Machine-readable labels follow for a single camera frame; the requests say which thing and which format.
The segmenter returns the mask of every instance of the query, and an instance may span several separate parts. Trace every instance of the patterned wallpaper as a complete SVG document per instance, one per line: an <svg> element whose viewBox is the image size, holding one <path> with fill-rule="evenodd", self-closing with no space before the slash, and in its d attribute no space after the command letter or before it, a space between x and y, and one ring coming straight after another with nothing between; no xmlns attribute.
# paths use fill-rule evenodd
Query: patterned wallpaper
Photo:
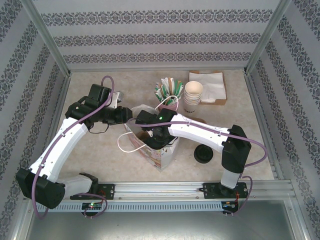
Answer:
<svg viewBox="0 0 320 240"><path fill-rule="evenodd" d="M45 148L65 76L18 0L0 3L0 240L22 194L15 180Z"/></svg>
<svg viewBox="0 0 320 240"><path fill-rule="evenodd" d="M251 73L311 239L320 239L319 16L316 0L293 0Z"/></svg>
<svg viewBox="0 0 320 240"><path fill-rule="evenodd" d="M279 0L35 0L71 70L244 67Z"/></svg>

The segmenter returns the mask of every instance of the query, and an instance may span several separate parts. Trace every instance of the black plastic bracket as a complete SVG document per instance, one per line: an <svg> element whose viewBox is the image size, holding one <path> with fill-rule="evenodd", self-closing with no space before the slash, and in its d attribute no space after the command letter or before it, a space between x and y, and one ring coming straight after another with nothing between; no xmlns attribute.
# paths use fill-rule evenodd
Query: black plastic bracket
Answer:
<svg viewBox="0 0 320 240"><path fill-rule="evenodd" d="M248 196L245 182L238 182L234 189L230 189L228 195L222 193L219 182L205 182L202 186L203 188L199 190L203 192L204 199L236 199L237 193L239 199L245 199Z"/></svg>
<svg viewBox="0 0 320 240"><path fill-rule="evenodd" d="M115 196L115 185L99 183L95 194L103 196L107 200L113 200ZM99 197L86 196L86 195L73 195L70 197L70 199L71 200L101 200L101 198Z"/></svg>

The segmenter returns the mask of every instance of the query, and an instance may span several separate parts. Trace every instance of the black lid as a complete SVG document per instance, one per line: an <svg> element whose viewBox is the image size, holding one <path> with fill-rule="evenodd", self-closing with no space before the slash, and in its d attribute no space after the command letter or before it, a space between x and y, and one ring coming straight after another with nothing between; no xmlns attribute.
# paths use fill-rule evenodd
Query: black lid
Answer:
<svg viewBox="0 0 320 240"><path fill-rule="evenodd" d="M194 150L193 156L201 164L207 164L214 156L214 151L211 147L201 144Z"/></svg>

